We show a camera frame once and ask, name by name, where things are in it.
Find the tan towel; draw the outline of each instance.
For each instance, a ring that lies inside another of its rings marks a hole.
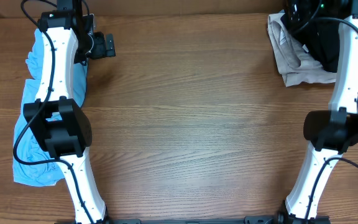
[[[327,72],[321,63],[306,53],[302,45],[287,32],[280,18],[284,13],[268,16],[267,29],[272,42],[278,72],[285,86],[307,83],[335,82],[336,73]]]

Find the wood grain surface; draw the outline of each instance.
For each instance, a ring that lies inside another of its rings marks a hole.
[[[0,0],[0,17],[25,17],[21,1]],[[282,0],[89,0],[88,5],[97,16],[276,13],[283,9]],[[36,1],[27,2],[25,8],[34,17],[53,10],[52,6]]]
[[[91,164],[114,218],[270,215],[295,184],[303,121],[334,85],[285,88],[266,14],[99,17],[117,57],[89,63],[83,111]],[[34,43],[26,19],[0,19],[0,223],[74,219],[66,183],[12,179],[12,137]],[[346,158],[358,162],[358,145]],[[318,213],[358,223],[358,170],[339,163]]]

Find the black base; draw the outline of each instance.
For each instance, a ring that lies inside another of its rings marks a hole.
[[[223,218],[205,220],[152,220],[140,221],[139,219],[130,220],[108,220],[104,224],[331,224],[328,217],[318,217],[305,223],[304,219],[284,218],[283,215],[260,215],[248,216],[245,218]]]

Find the black joint housing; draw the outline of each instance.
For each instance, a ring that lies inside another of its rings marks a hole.
[[[343,154],[349,146],[358,143],[358,114],[347,113],[345,108],[311,111],[306,116],[303,135],[316,151],[324,148]]]
[[[24,118],[29,122],[42,103],[26,103]],[[47,121],[53,113],[59,112],[62,120]],[[89,119],[74,99],[61,97],[58,101],[46,102],[45,109],[38,114],[30,125],[41,149],[49,152],[51,158],[76,154],[81,157],[92,143],[92,130]]]
[[[106,40],[102,32],[93,34],[94,46],[91,51],[90,59],[96,60],[105,57],[115,57],[116,49],[114,47],[114,40],[112,34],[106,35]]]

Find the blue cloth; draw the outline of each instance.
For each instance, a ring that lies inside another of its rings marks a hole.
[[[29,52],[29,58],[25,61],[34,79],[28,79],[25,81],[21,103],[21,114],[15,125],[13,143],[15,143],[20,132],[27,124],[23,117],[23,105],[24,103],[33,103],[35,101],[35,95],[38,92],[42,77],[44,42],[42,40],[42,33],[38,29],[35,30],[34,34],[35,44],[32,47],[32,52]],[[82,106],[85,99],[87,68],[87,66],[82,66],[79,63],[74,65],[74,100],[78,106]],[[57,114],[52,116],[50,119],[61,119],[61,117]],[[30,129],[25,132],[23,138],[21,139],[19,147],[17,148],[17,155],[22,160],[29,162],[50,159],[49,153],[41,150]],[[26,166],[13,159],[14,182],[35,187],[43,187],[55,185],[62,178],[64,178],[64,176],[59,166],[55,163]]]

